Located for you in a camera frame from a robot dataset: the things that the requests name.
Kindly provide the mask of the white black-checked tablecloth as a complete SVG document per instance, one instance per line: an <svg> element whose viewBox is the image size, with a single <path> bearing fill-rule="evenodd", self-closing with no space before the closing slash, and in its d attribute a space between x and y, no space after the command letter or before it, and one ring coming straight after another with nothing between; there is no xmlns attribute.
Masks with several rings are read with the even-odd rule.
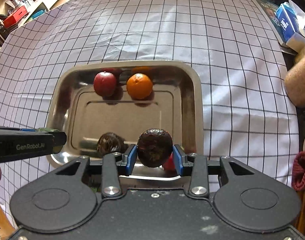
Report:
<svg viewBox="0 0 305 240"><path fill-rule="evenodd" d="M296 108L280 45L252 0L71 0L1 47L0 125L43 127L65 71L117 60L190 65L201 81L204 154L291 184Z"/></svg>

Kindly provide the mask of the blue tissue box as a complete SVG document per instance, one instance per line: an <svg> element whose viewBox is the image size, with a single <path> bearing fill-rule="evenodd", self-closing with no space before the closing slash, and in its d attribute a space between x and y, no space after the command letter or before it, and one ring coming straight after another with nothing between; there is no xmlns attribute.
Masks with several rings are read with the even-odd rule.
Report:
<svg viewBox="0 0 305 240"><path fill-rule="evenodd" d="M292 0L282 3L275 12L285 44L299 53L305 47L305 12Z"/></svg>

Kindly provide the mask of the dark brown avocado half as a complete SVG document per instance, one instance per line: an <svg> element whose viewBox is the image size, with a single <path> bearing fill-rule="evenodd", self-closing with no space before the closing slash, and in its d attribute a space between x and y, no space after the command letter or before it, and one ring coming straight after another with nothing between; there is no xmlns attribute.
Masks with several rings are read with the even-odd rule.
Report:
<svg viewBox="0 0 305 240"><path fill-rule="evenodd" d="M112 132L104 133L97 142L97 154L100 158L109 153L124 153L126 149L124 139Z"/></svg>

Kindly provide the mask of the glass jar of cereal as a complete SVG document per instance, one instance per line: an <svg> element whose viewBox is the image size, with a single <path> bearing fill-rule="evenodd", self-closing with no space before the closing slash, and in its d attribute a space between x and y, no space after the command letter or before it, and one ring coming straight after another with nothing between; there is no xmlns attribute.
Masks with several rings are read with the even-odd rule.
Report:
<svg viewBox="0 0 305 240"><path fill-rule="evenodd" d="M305 107L305 47L295 57L295 64L287 72L284 84L291 102L296 107Z"/></svg>

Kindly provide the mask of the orange tangerine in tray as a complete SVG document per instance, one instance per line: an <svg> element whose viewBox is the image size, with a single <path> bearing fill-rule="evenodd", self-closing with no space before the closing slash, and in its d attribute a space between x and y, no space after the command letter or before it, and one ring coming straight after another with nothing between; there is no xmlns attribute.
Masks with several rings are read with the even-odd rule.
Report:
<svg viewBox="0 0 305 240"><path fill-rule="evenodd" d="M136 73L126 83L129 96L136 100L147 98L153 91L153 82L142 73Z"/></svg>

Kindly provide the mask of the red tomato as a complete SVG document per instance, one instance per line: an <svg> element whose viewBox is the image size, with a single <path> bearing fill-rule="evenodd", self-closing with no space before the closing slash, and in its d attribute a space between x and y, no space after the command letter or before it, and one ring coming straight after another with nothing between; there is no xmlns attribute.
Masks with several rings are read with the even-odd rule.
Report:
<svg viewBox="0 0 305 240"><path fill-rule="evenodd" d="M174 171L175 170L175 165L174 165L173 155L172 154L167 159L167 161L162 165L162 167L163 167L163 169L165 171Z"/></svg>

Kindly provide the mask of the red knitted cloth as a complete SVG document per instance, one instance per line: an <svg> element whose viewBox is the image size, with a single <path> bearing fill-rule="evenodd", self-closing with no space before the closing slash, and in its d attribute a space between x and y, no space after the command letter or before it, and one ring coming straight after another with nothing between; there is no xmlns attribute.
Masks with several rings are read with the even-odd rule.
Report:
<svg viewBox="0 0 305 240"><path fill-rule="evenodd" d="M305 190L305 152L299 152L293 163L292 187L296 191Z"/></svg>

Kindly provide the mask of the stainless steel tray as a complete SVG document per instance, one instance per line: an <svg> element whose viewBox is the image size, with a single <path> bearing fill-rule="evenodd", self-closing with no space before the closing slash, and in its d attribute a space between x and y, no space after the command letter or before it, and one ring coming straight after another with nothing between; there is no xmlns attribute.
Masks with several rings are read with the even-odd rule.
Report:
<svg viewBox="0 0 305 240"><path fill-rule="evenodd" d="M100 72L116 77L112 96L103 97L94 91L93 81ZM147 99L135 100L127 92L126 83L136 73L147 75L153 83ZM179 61L113 61L75 66L56 84L47 127L67 135L62 150L47 157L53 167L80 155L94 160L97 142L107 132L134 144L145 130L161 128L187 153L202 153L201 82L192 67Z"/></svg>

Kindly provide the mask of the red storage box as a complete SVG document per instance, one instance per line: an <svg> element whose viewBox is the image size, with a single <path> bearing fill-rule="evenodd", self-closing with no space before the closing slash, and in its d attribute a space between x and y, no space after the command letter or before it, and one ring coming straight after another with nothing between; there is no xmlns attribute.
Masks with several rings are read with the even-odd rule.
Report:
<svg viewBox="0 0 305 240"><path fill-rule="evenodd" d="M18 24L26 15L28 15L26 7L24 5L18 7L3 21L4 27L10 28L11 26Z"/></svg>

